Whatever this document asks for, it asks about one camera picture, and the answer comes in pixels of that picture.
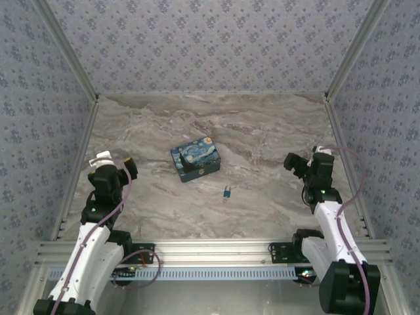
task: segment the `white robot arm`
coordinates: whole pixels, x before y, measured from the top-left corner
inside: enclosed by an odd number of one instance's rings
[[[110,275],[133,252],[130,233],[113,227],[124,202],[123,187],[137,178],[137,167],[129,158],[124,170],[117,169],[108,151],[89,163],[96,167],[88,175],[94,191],[82,211],[76,245],[49,298],[35,304],[34,315],[95,315]]]
[[[324,312],[373,314],[381,279],[379,269],[368,264],[358,249],[341,210],[343,201],[331,186],[334,157],[330,148],[315,147],[313,152],[310,161],[288,154],[284,167],[294,169],[293,174],[303,180],[302,196],[322,233],[298,230],[291,248],[297,257],[311,263],[321,281],[320,304]]]

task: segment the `patterned wallpaper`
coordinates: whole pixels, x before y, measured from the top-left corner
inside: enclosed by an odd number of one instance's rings
[[[30,0],[0,1],[0,314],[47,240],[90,102]]]
[[[49,0],[98,93],[325,91],[371,0]]]
[[[420,2],[395,0],[334,100],[347,144],[367,166],[364,190],[420,314]]]

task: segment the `small box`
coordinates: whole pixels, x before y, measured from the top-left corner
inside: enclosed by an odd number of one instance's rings
[[[221,157],[209,137],[177,146],[171,150],[171,155],[181,182],[188,182],[221,169]]]

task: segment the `black bracket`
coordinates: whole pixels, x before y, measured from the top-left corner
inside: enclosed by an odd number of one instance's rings
[[[295,264],[309,263],[308,259],[302,254],[302,241],[309,236],[324,238],[322,233],[317,230],[298,229],[294,233],[291,242],[271,243],[268,250],[271,253],[273,264]]]
[[[296,252],[295,246],[291,242],[271,243],[268,248],[273,264],[309,263],[305,256]]]
[[[149,249],[150,251],[155,251],[155,244],[153,243],[134,243],[131,246],[131,252],[139,251],[141,249]],[[142,253],[134,255],[127,259],[124,264],[142,264],[144,259],[145,264],[153,264],[153,255],[149,253]]]

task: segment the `gray marble floor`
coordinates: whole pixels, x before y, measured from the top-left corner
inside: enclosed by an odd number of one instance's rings
[[[217,173],[181,183],[170,149],[211,137],[222,158]],[[317,228],[301,201],[302,182],[283,168],[289,152],[310,156],[314,145],[335,144],[320,97],[294,94],[163,94],[107,96],[99,110],[80,174],[64,239],[77,236],[92,190],[87,161],[109,150],[132,156],[138,179],[115,228],[133,238],[288,238]],[[350,195],[336,155],[334,187]],[[222,202],[224,187],[232,187]],[[355,235],[355,207],[346,210]]]

